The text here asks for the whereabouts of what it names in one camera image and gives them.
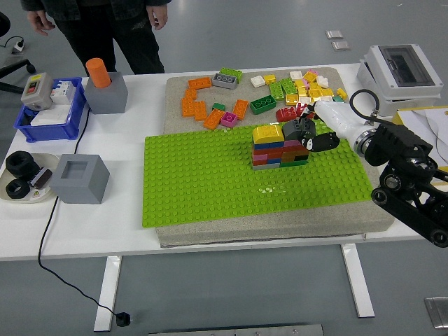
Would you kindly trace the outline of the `person's right hand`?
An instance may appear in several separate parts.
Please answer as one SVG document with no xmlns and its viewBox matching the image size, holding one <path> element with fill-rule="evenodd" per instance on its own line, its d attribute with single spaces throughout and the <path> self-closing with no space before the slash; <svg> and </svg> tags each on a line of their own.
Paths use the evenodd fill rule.
<svg viewBox="0 0 448 336">
<path fill-rule="evenodd" d="M 55 24 L 49 21 L 44 10 L 27 11 L 27 20 L 33 31 L 42 36 L 47 36 L 49 31 L 56 28 Z"/>
</svg>

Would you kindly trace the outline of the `person's left hand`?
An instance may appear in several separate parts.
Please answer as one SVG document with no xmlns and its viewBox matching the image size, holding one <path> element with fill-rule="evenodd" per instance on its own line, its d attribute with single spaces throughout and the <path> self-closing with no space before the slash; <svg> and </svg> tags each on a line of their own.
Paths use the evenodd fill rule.
<svg viewBox="0 0 448 336">
<path fill-rule="evenodd" d="M 155 30 L 161 30 L 168 21 L 168 6 L 167 4 L 161 6 L 154 6 L 148 10 L 152 26 Z"/>
</svg>

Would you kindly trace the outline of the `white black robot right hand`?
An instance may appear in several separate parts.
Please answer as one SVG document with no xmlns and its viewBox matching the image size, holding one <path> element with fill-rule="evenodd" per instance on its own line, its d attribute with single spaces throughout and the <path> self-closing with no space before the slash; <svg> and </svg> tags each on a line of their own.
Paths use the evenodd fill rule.
<svg viewBox="0 0 448 336">
<path fill-rule="evenodd" d="M 312 113 L 332 132 L 315 135 L 313 131 L 302 136 L 300 142 L 308 151 L 328 151 L 338 147 L 341 139 L 346 139 L 356 154 L 364 156 L 368 141 L 375 131 L 373 126 L 366 125 L 362 118 L 352 111 L 350 105 L 334 101 L 317 101 L 304 109 L 299 118 L 300 123 Z"/>
</svg>

